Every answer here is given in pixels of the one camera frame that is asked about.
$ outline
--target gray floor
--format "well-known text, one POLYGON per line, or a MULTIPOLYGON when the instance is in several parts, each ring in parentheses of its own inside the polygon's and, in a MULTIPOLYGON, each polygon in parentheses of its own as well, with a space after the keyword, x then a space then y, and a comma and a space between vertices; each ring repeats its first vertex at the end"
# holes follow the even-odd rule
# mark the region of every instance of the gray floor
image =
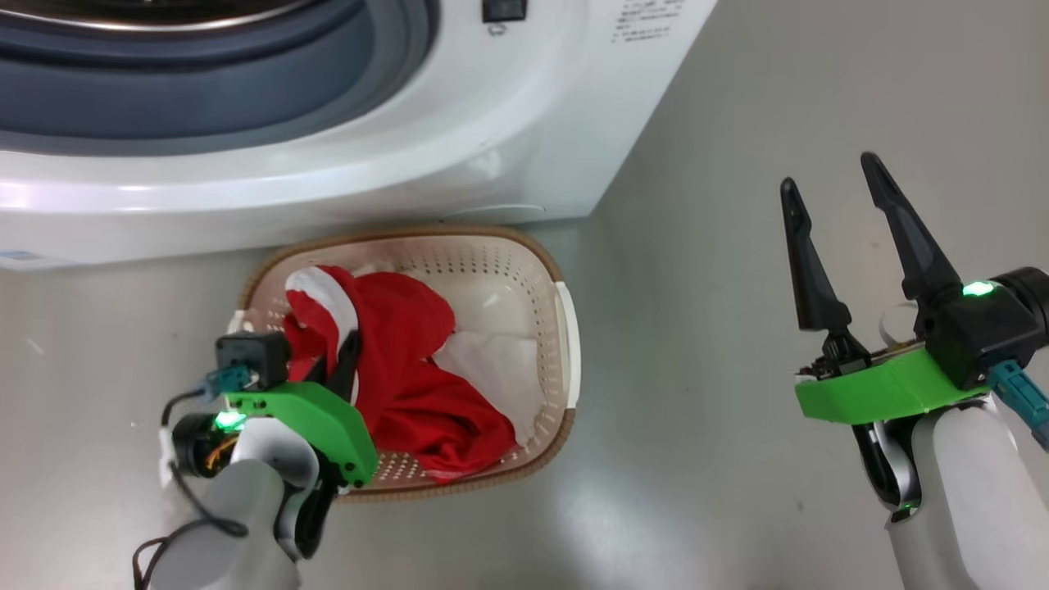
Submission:
MULTIPOLYGON (((863 149, 964 277, 1046 264, 1047 22, 1021 0, 723 2, 598 212, 530 230, 582 328, 561 455, 501 488, 339 506, 306 588, 899 588, 849 430, 793 398, 820 337, 795 331, 776 186, 797 178, 872 345, 900 271, 863 149)), ((263 255, 0 273, 5 588, 130 587, 170 524, 159 408, 263 255)))

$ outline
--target clothing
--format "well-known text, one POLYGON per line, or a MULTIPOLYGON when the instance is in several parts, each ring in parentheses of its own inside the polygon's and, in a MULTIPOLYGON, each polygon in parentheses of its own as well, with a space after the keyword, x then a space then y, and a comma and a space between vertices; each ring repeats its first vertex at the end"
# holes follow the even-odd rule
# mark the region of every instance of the clothing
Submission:
POLYGON ((433 362, 485 396, 514 425, 517 444, 524 446, 535 436, 535 417, 545 401, 536 356, 531 338, 456 332, 433 353, 433 362))
POLYGON ((429 287, 397 273, 355 278, 328 266, 296 271, 285 287, 291 378, 305 378, 321 358, 324 376, 338 373, 340 353, 358 342, 352 384, 335 393, 361 413, 377 447, 411 454, 440 483, 475 473, 513 448, 510 421, 465 379, 428 360, 455 325, 448 302, 429 287))

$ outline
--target beige plastic basket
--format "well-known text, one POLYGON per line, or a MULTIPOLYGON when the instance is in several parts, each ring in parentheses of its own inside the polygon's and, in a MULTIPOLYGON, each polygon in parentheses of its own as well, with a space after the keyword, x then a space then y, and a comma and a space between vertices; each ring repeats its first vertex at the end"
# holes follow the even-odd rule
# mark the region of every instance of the beige plastic basket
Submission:
POLYGON ((448 301, 458 328, 535 338, 536 371, 545 396, 535 438, 488 470, 438 486, 411 457, 379 449, 374 478, 344 501, 407 500, 498 485, 537 471, 557 455, 569 438, 579 398, 579 329, 561 271, 535 240, 505 228, 441 226, 293 246, 271 257, 248 281, 230 330, 281 330, 288 311, 284 280, 319 264, 350 272, 408 273, 448 301))

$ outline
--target red garment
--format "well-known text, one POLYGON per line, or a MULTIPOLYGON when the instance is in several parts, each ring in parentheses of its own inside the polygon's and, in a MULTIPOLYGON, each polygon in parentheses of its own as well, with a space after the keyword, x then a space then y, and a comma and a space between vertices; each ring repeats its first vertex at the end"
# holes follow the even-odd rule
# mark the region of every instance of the red garment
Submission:
POLYGON ((377 447, 411 454, 430 477, 446 483, 492 465, 515 446, 505 416, 466 380, 426 360, 455 326, 447 301, 405 275, 355 278, 338 267, 317 269, 288 277, 292 313, 284 332, 293 380, 301 380, 322 353, 330 374, 356 329, 361 356, 355 405, 377 447))

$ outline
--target green led light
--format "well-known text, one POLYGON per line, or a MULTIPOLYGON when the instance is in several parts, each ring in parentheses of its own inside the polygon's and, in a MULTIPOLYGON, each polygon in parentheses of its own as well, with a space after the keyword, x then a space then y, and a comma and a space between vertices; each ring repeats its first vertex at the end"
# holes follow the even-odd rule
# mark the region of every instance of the green led light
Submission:
POLYGON ((987 282, 985 280, 978 280, 976 282, 970 282, 962 288, 962 295, 968 297, 983 297, 984 295, 990 293, 994 290, 993 282, 987 282))
POLYGON ((242 430, 248 417, 239 412, 219 412, 215 416, 215 427, 229 433, 230 430, 242 430))

